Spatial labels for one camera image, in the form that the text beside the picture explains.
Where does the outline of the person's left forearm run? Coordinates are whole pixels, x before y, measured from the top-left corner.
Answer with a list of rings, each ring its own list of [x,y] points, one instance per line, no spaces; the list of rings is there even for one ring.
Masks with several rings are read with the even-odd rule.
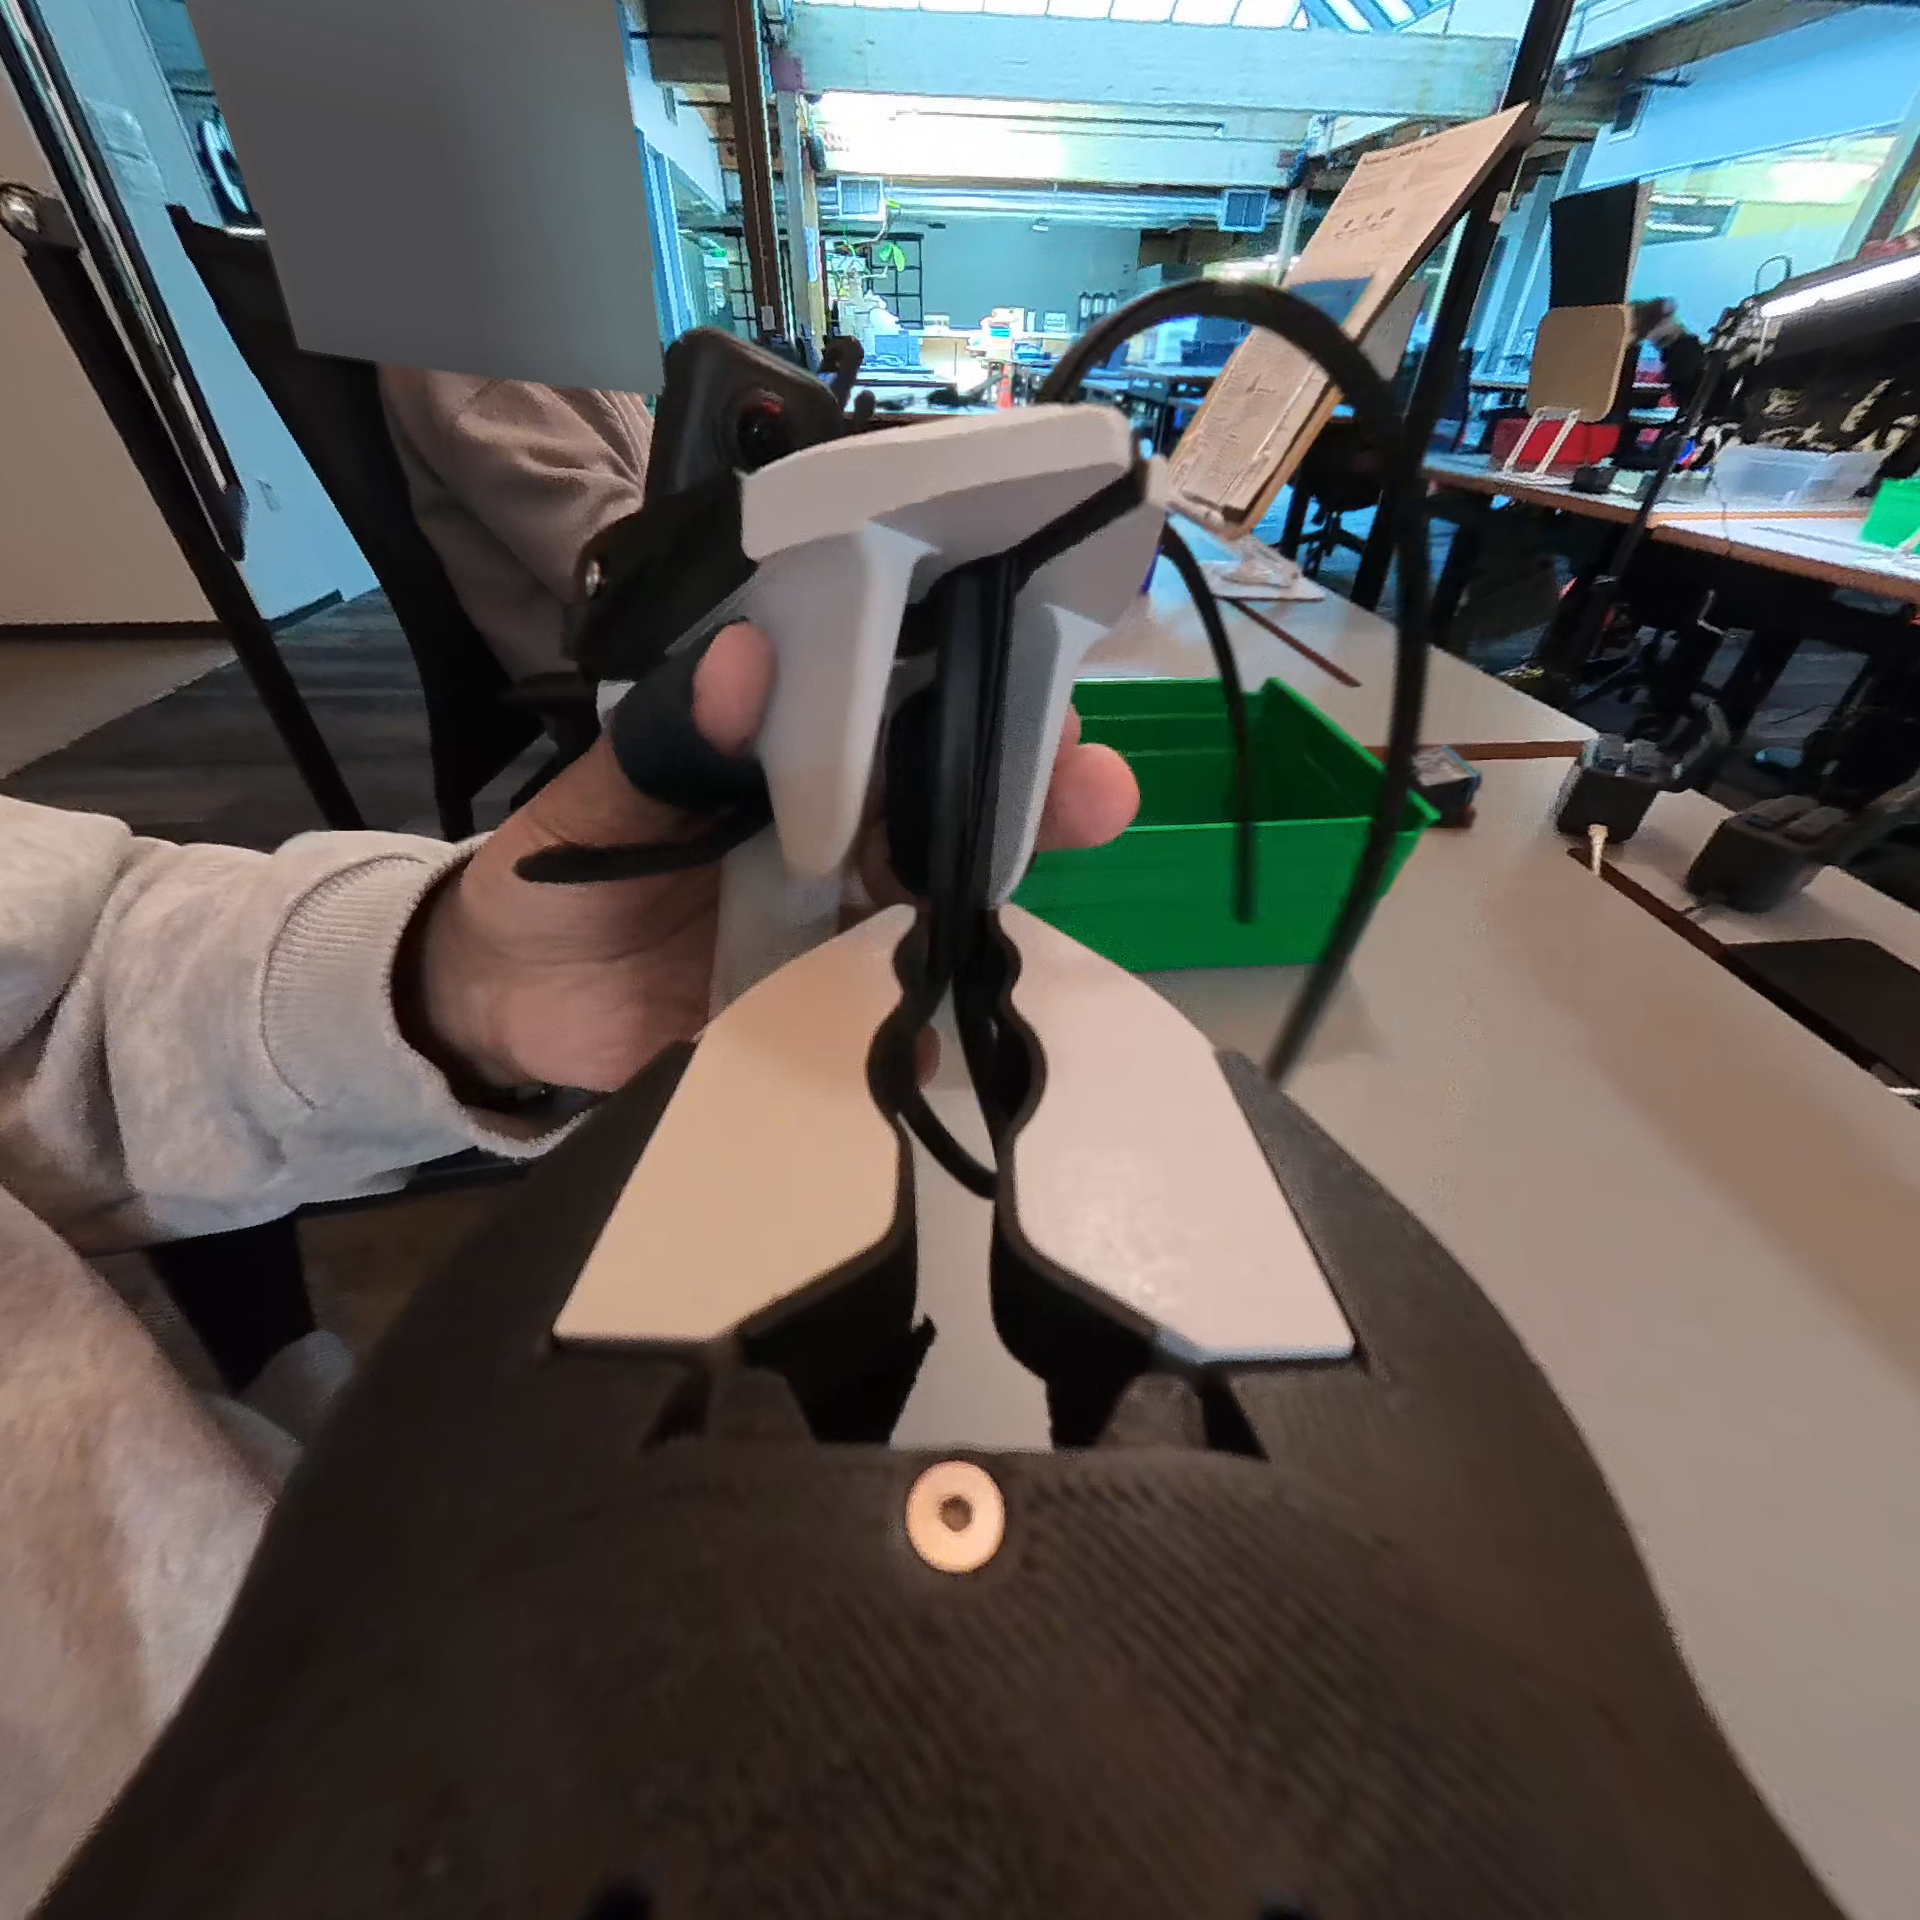
[[[398,1188],[528,1138],[398,1027],[395,962],[468,852],[170,844],[4,799],[4,1195],[84,1251]]]

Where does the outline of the person's left hand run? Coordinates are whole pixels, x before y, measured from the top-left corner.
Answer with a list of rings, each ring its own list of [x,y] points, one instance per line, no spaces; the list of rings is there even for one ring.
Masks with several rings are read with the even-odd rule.
[[[750,622],[719,628],[691,682],[691,724],[724,756],[759,731],[774,650]],[[1102,846],[1136,819],[1141,785],[1071,708],[1035,846]],[[417,906],[395,954],[401,1038],[468,1102],[517,1087],[621,1091],[707,1020],[718,870],[547,883],[541,852],[678,844],[707,817],[644,796],[610,736],[561,767]]]

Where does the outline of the person's grey sweatshirt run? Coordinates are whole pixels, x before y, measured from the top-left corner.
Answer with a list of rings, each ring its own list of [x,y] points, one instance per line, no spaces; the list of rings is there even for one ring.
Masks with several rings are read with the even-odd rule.
[[[4,1199],[4,1913],[27,1917],[197,1679],[271,1508],[352,1372],[312,1330],[197,1390]]]

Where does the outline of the black patterned bag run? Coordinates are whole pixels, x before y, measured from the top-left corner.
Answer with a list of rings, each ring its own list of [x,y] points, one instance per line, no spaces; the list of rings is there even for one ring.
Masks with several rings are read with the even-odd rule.
[[[1918,275],[1790,324],[1790,345],[1727,374],[1712,433],[1777,448],[1872,452],[1880,479],[1918,473]]]

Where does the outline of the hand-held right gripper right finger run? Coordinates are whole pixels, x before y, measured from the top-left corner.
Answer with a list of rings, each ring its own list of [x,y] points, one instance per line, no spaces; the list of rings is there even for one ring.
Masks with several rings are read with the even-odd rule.
[[[980,1105],[991,1313],[1054,1443],[1096,1439],[1144,1375],[1209,1401],[1242,1372],[1359,1355],[1212,1043],[1018,906],[981,927]]]

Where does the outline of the grey desk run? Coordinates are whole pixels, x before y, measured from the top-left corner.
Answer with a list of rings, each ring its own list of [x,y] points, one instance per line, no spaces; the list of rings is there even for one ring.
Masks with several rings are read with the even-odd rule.
[[[1854,1917],[1918,1913],[1918,1109],[1474,752],[1290,1094],[1582,1429],[1735,1754]]]
[[[1337,593],[1241,603],[1218,588],[1226,635],[1249,688],[1290,682],[1367,750],[1387,747],[1399,628]],[[1127,617],[1085,656],[1082,680],[1198,680],[1216,663],[1170,563]],[[1443,650],[1428,652],[1423,742],[1467,758],[1575,756],[1590,727]]]

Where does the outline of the small cardboard sign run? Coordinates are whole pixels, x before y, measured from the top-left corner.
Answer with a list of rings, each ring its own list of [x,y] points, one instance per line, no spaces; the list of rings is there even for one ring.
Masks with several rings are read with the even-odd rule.
[[[1497,472],[1533,477],[1596,468],[1621,442],[1621,396],[1637,355],[1630,304],[1557,308],[1534,335],[1523,417],[1495,429]]]

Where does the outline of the black easel stand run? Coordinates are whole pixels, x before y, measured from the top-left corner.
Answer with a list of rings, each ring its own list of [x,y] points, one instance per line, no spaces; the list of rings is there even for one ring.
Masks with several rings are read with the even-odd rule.
[[[54,180],[50,190],[8,180],[4,231],[104,403],[323,824],[359,829],[362,812],[351,785],[244,581],[244,477],[37,3],[4,7],[4,72]]]

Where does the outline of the black flat pad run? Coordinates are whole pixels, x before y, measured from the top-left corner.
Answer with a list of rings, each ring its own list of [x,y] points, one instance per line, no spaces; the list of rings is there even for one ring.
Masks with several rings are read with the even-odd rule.
[[[1865,939],[1745,942],[1724,965],[1859,1070],[1918,1097],[1918,968]]]

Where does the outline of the brown instruction board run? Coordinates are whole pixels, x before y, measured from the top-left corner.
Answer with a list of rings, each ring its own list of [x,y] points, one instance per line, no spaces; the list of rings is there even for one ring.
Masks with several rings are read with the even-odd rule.
[[[1533,123],[1534,107],[1523,104],[1364,155],[1280,288],[1315,304],[1396,381],[1428,299],[1419,268]],[[1170,460],[1172,504],[1218,536],[1249,536],[1335,406],[1330,374],[1269,330],[1253,330]]]

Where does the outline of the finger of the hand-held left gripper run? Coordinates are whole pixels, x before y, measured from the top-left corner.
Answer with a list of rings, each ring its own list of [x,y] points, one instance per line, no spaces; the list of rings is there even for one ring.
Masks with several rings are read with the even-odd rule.
[[[1053,765],[1082,663],[1145,593],[1170,483],[1134,462],[1014,548],[1014,617],[1003,671],[989,906],[1013,899],[1035,855]]]
[[[747,473],[740,617],[774,648],[759,728],[781,852],[828,879],[870,796],[903,613],[1136,462],[1105,403],[1038,403],[853,433]]]

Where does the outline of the black metal pole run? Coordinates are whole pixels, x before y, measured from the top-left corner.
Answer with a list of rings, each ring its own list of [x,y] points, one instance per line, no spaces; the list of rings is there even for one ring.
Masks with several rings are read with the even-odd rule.
[[[1527,18],[1517,63],[1509,66],[1507,88],[1502,94],[1502,108],[1520,108],[1523,120],[1517,123],[1517,136],[1507,153],[1493,165],[1490,175],[1461,213],[1456,235],[1459,245],[1452,249],[1452,263],[1443,275],[1443,299],[1435,313],[1428,351],[1404,413],[1404,466],[1381,499],[1381,510],[1359,563],[1353,588],[1353,601],[1359,608],[1381,612],[1392,571],[1396,532],[1407,522],[1411,510],[1425,501],[1423,462],[1428,457],[1441,406],[1452,391],[1452,381],[1466,366],[1466,337],[1477,313],[1477,299],[1495,252],[1504,207],[1509,202],[1523,173],[1527,142],[1537,108],[1549,94],[1554,66],[1568,32],[1572,13],[1575,3],[1533,3]]]

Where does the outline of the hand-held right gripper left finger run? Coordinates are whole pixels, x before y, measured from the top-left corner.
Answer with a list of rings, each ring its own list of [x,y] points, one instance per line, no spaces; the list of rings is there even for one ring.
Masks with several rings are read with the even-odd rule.
[[[900,1420],[930,1352],[917,1161],[870,1085],[913,908],[740,997],[697,1043],[557,1313],[569,1358],[763,1371],[810,1420]]]

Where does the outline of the clear plastic container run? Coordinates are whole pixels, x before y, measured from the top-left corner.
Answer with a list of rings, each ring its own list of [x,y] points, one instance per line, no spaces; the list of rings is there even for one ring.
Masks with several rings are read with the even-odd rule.
[[[1880,468],[1885,452],[1879,448],[1728,440],[1712,466],[1712,496],[1735,510],[1849,510],[1876,486]]]

